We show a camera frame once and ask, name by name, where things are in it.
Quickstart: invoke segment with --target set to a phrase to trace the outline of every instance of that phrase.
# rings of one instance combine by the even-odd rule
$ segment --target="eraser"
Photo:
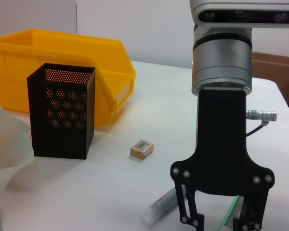
[[[144,160],[154,149],[154,144],[149,141],[140,140],[131,147],[131,156]]]

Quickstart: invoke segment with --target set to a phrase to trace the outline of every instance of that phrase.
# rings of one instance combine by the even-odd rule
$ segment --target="white tabletop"
[[[173,162],[195,150],[197,98],[190,69],[133,62],[135,91],[116,124],[96,128],[88,159],[35,157],[15,175],[2,195],[4,231],[142,231],[138,215],[174,187]],[[247,109],[277,111],[278,118],[248,137],[250,157],[273,170],[264,231],[289,231],[289,108],[275,83],[253,79]],[[13,113],[29,123],[26,114]],[[260,124],[248,121],[250,131]],[[155,144],[144,161],[129,157],[140,139]],[[216,231],[231,197],[196,193],[205,230]],[[178,209],[152,230],[192,231]]]

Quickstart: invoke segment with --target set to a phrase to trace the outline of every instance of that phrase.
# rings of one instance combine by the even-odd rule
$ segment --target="yellow plastic bin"
[[[133,92],[135,71],[119,40],[29,29],[0,36],[0,105],[29,113],[26,78],[44,63],[96,68],[95,125],[111,120]]]

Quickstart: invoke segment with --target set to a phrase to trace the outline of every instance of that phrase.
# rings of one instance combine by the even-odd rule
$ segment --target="black cable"
[[[253,131],[250,131],[249,133],[247,133],[247,134],[246,134],[246,137],[248,137],[248,136],[254,134],[256,131],[259,131],[259,130],[262,129],[262,128],[263,128],[262,125],[256,127]]]

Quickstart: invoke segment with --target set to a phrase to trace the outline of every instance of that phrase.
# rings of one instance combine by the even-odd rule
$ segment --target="barcode label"
[[[140,149],[141,151],[143,151],[144,149],[146,149],[150,144],[141,140],[139,141],[134,148]]]

